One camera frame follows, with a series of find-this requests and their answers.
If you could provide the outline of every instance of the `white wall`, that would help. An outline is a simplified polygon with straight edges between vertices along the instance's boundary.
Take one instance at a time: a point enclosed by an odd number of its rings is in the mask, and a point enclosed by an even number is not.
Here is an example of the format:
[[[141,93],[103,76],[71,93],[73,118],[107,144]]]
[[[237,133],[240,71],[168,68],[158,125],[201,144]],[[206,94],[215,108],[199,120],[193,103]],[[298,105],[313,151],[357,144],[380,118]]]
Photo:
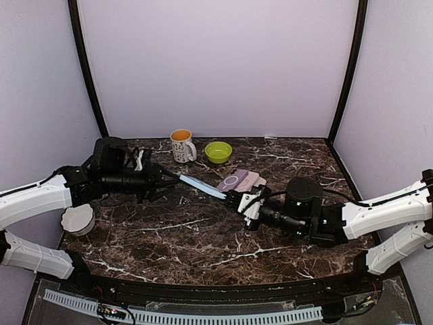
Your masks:
[[[433,168],[433,2],[370,1],[336,149],[363,196]],[[384,238],[393,231],[381,233]],[[433,321],[432,251],[402,261],[424,324]]]
[[[356,0],[82,0],[110,134],[326,137]]]
[[[98,137],[76,55],[67,1],[0,1],[0,190],[81,164]],[[9,228],[58,245],[60,212]],[[0,266],[0,323],[21,324],[34,274]]]

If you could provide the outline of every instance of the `brown marble table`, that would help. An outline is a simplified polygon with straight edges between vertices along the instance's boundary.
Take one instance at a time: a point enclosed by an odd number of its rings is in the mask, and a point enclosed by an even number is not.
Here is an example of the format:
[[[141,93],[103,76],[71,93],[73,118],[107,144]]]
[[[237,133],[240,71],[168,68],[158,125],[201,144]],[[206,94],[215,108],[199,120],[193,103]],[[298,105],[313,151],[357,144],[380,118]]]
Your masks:
[[[284,190],[294,176],[307,176],[351,195],[321,139],[222,139],[233,147],[224,165],[207,160],[204,147],[211,141],[195,139],[198,159],[185,165],[173,160],[168,140],[130,145],[152,148],[153,161],[214,186],[234,168],[243,168],[260,173],[274,191]],[[325,197],[326,203],[340,201]],[[92,207],[93,230],[79,238],[66,234],[61,248],[80,252],[94,274],[127,280],[235,285],[322,278],[349,272],[353,257],[374,245],[370,235],[326,249],[263,225],[249,232],[218,199],[183,184],[156,202],[137,204],[135,197],[113,194]]]

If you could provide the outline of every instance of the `green bowl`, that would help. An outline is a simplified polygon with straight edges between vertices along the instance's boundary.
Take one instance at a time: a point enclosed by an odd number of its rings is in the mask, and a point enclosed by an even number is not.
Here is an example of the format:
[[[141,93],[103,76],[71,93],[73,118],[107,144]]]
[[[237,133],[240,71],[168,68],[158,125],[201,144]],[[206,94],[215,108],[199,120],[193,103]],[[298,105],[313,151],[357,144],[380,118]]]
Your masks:
[[[229,144],[220,141],[211,142],[204,149],[209,161],[214,164],[223,164],[228,161],[232,151]]]

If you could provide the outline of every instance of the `patterned mug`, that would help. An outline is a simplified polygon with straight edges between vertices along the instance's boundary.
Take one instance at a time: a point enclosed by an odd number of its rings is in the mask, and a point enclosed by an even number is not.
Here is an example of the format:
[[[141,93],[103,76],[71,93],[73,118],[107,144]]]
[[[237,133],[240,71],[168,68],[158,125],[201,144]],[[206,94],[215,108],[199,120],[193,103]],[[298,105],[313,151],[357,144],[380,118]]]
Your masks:
[[[190,130],[176,130],[170,134],[173,156],[178,163],[187,163],[197,159],[196,146],[192,143]]]

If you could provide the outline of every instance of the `black pole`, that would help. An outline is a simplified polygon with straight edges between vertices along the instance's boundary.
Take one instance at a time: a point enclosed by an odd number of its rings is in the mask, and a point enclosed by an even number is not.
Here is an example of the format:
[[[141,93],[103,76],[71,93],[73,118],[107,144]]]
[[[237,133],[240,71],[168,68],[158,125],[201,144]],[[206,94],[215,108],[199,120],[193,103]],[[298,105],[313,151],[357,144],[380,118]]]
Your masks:
[[[96,95],[95,85],[93,84],[92,74],[90,72],[90,65],[87,59],[86,47],[84,44],[83,31],[81,30],[80,15],[78,12],[78,4],[76,0],[68,0],[70,22],[72,31],[74,33],[76,51],[78,59],[80,60],[81,72],[83,73],[84,82],[86,84],[87,93],[89,94],[90,103],[92,105],[93,113],[95,115],[97,127],[102,137],[108,136],[108,129],[104,116],[102,115],[101,106]]]
[[[350,48],[349,61],[347,64],[346,75],[344,76],[343,87],[341,89],[340,99],[338,100],[337,110],[332,121],[331,131],[327,140],[331,145],[336,140],[338,129],[340,128],[343,119],[344,109],[346,108],[347,99],[349,97],[350,88],[352,87],[355,68],[357,67],[359,49],[361,48],[361,40],[363,38],[365,17],[367,15],[368,0],[359,0],[357,21],[355,23],[355,31],[353,33],[352,47]]]

